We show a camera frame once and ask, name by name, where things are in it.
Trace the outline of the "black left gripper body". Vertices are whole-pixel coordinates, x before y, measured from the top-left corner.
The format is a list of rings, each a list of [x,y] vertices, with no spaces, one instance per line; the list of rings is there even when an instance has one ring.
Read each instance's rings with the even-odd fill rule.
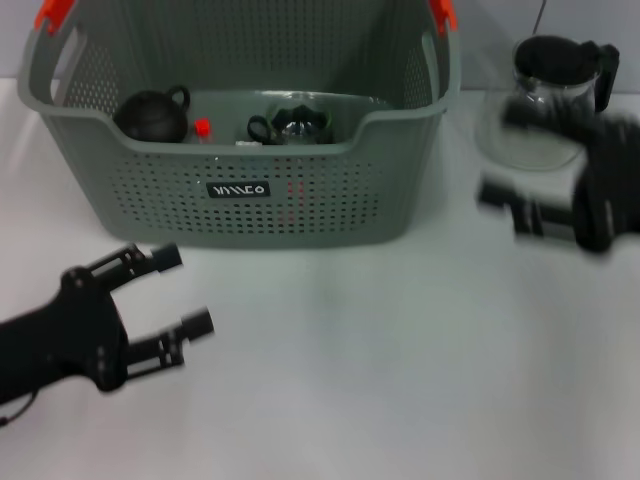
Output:
[[[84,377],[102,392],[127,380],[128,336],[111,297],[93,273],[63,274],[51,302],[1,323],[1,402],[69,377]]]

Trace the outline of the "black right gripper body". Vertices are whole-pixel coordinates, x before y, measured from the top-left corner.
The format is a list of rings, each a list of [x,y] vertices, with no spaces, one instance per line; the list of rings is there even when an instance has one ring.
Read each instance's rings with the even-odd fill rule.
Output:
[[[639,234],[639,123],[598,119],[585,147],[572,199],[574,232],[582,250],[605,254],[621,237]]]

